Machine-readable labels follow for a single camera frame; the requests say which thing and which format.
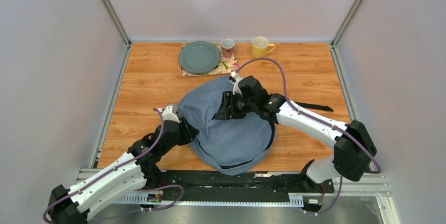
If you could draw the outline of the blue fabric backpack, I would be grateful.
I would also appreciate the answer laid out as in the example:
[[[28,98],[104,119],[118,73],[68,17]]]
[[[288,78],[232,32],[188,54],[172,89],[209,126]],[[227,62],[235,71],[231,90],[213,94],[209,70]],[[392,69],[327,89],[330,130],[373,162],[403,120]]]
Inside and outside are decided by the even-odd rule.
[[[242,119],[214,119],[223,92],[232,92],[233,87],[227,77],[215,78],[190,91],[178,104],[178,115],[199,131],[189,144],[191,149],[201,161],[230,176],[260,163],[276,136],[276,124],[255,113]]]

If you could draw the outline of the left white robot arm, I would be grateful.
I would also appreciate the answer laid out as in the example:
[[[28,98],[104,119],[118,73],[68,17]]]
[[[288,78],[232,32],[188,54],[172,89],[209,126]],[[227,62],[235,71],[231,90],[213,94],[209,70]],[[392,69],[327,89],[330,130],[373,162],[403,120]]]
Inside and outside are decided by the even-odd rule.
[[[154,132],[135,141],[106,168],[68,188],[63,185],[54,188],[43,220],[88,223],[107,206],[133,191],[167,189],[156,164],[175,146],[191,143],[199,133],[185,118],[178,117],[176,109],[175,105],[155,109],[161,124]]]

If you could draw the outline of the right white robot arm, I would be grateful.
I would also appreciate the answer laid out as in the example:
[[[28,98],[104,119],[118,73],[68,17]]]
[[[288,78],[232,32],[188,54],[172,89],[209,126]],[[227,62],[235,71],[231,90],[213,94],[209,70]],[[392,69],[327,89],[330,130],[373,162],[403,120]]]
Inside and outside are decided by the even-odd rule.
[[[333,149],[331,157],[311,160],[301,171],[300,185],[307,192],[315,191],[322,182],[344,177],[359,181],[368,172],[377,153],[365,127],[357,120],[344,123],[316,114],[281,94],[269,94],[253,76],[245,78],[232,73],[234,88],[225,91],[216,120],[245,118],[255,113],[271,123],[295,128]]]

